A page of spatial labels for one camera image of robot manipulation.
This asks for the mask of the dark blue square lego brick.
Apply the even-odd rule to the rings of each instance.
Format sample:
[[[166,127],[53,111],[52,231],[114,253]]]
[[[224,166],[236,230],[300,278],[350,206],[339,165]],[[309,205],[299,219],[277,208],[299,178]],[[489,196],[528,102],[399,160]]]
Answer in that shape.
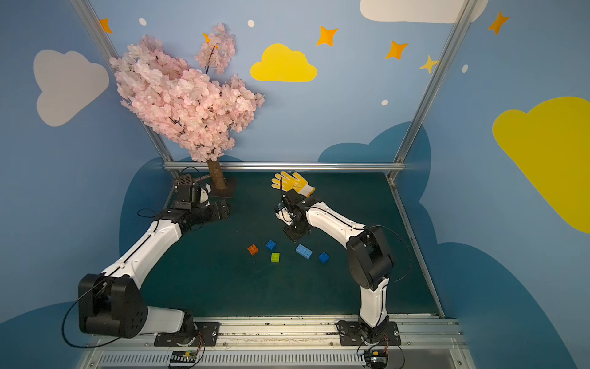
[[[269,241],[269,242],[266,244],[266,247],[267,247],[267,248],[268,248],[270,251],[273,251],[273,250],[276,248],[276,246],[277,246],[277,243],[276,243],[276,242],[274,242],[274,241],[272,241],[272,240],[270,240],[270,241]]]

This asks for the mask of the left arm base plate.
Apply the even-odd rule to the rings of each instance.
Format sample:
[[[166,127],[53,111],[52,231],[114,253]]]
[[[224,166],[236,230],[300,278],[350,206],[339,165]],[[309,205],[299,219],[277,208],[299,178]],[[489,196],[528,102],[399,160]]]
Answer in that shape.
[[[155,347],[199,347],[215,346],[218,340],[220,322],[187,321],[176,333],[159,333]]]

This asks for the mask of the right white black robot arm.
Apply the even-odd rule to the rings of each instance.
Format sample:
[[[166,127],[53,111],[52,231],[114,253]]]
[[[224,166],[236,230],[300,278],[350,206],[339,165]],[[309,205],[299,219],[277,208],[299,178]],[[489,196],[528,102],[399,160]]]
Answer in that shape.
[[[318,228],[346,249],[350,274],[360,286],[359,324],[370,337],[381,333],[389,321],[387,287],[394,266],[384,233],[377,226],[352,221],[325,202],[295,190],[282,195],[275,214],[286,224],[284,232],[292,241],[299,241],[312,228]]]

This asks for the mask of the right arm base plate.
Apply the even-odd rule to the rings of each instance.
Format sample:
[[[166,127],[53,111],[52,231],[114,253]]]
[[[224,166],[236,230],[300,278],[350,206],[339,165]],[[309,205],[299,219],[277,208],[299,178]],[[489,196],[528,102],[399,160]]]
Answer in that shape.
[[[369,328],[358,321],[340,320],[336,323],[340,345],[344,347],[378,344],[387,341],[389,345],[401,346],[401,336],[397,323],[385,321],[375,328]]]

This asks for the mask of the light blue long lego brick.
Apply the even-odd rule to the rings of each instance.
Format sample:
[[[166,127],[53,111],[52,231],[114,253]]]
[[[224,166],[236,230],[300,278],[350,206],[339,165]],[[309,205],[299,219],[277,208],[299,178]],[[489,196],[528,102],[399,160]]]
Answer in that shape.
[[[299,244],[296,247],[296,253],[298,253],[298,255],[306,258],[307,260],[309,260],[310,257],[313,255],[313,251],[310,250],[309,248],[303,246],[302,244]]]

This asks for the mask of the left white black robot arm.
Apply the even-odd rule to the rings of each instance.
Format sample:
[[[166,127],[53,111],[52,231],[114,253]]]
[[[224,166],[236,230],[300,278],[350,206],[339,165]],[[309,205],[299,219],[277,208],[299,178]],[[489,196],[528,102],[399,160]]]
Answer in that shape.
[[[193,227],[228,218],[224,199],[211,201],[209,185],[180,185],[171,208],[156,214],[148,230],[124,255],[97,275],[78,284],[81,332],[114,338],[165,335],[183,345],[196,338],[191,314],[148,306],[141,287],[168,249]]]

